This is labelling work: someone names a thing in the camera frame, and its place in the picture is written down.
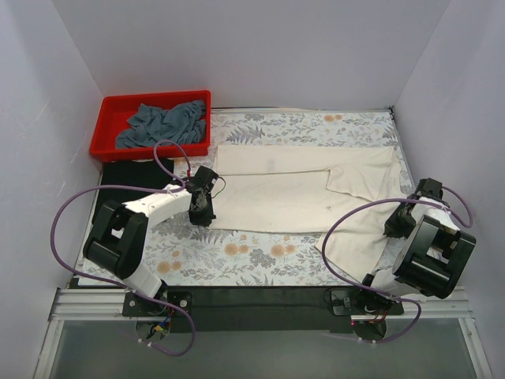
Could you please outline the cream white t shirt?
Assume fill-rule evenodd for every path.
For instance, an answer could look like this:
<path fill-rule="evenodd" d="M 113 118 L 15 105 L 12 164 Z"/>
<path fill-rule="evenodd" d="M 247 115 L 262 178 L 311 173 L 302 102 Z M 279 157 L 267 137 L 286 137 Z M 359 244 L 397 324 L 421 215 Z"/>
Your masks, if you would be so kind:
<path fill-rule="evenodd" d="M 327 259 L 361 280 L 377 265 L 387 239 L 384 223 L 402 197 L 401 165 L 392 147 L 245 146 L 222 144 L 214 170 L 226 180 L 215 189 L 211 228 L 268 234 L 323 235 L 355 208 L 328 240 Z"/>

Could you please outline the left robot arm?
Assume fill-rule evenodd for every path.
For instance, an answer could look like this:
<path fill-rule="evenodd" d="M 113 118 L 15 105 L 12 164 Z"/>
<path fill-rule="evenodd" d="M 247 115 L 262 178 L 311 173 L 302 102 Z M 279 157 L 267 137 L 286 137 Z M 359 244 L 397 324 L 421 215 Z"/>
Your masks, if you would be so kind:
<path fill-rule="evenodd" d="M 148 230 L 184 212 L 192 225 L 210 226 L 215 219 L 211 192 L 218 179 L 212 169 L 199 167 L 183 188 L 168 185 L 139 200 L 105 202 L 84 244 L 84 257 L 142 294 L 140 305 L 148 314 L 162 314 L 168 305 L 166 284 L 142 262 Z"/>

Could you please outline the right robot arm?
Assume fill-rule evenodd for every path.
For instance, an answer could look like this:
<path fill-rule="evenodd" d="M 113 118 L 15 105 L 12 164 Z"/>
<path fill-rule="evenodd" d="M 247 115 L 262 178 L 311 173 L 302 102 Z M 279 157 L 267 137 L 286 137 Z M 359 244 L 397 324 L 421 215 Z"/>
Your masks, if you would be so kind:
<path fill-rule="evenodd" d="M 454 290 L 476 245 L 476 239 L 452 221 L 445 187 L 432 178 L 419 181 L 410 200 L 399 205 L 384 224 L 388 238 L 404 238 L 405 245 L 389 269 L 368 274 L 357 293 L 357 307 L 365 313 L 387 311 L 406 295 L 446 298 Z"/>

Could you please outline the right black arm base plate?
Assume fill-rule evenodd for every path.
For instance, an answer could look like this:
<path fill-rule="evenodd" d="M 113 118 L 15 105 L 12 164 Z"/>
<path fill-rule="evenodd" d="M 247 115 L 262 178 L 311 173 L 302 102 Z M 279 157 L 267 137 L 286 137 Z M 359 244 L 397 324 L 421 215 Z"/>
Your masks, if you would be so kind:
<path fill-rule="evenodd" d="M 385 297 L 354 287 L 334 287 L 324 294 L 328 309 L 335 316 L 404 314 L 403 306 Z"/>

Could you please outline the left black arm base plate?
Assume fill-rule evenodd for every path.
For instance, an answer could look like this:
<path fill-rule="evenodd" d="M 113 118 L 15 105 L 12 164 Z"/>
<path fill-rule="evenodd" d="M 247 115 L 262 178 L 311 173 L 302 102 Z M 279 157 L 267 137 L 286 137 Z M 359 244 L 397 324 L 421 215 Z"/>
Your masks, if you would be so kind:
<path fill-rule="evenodd" d="M 172 291 L 168 295 L 163 295 L 161 300 L 182 308 L 186 312 L 190 312 L 193 295 L 188 291 Z M 161 317 L 167 316 L 171 311 L 167 307 L 157 302 L 147 300 L 134 294 L 127 292 L 122 307 L 123 317 Z"/>

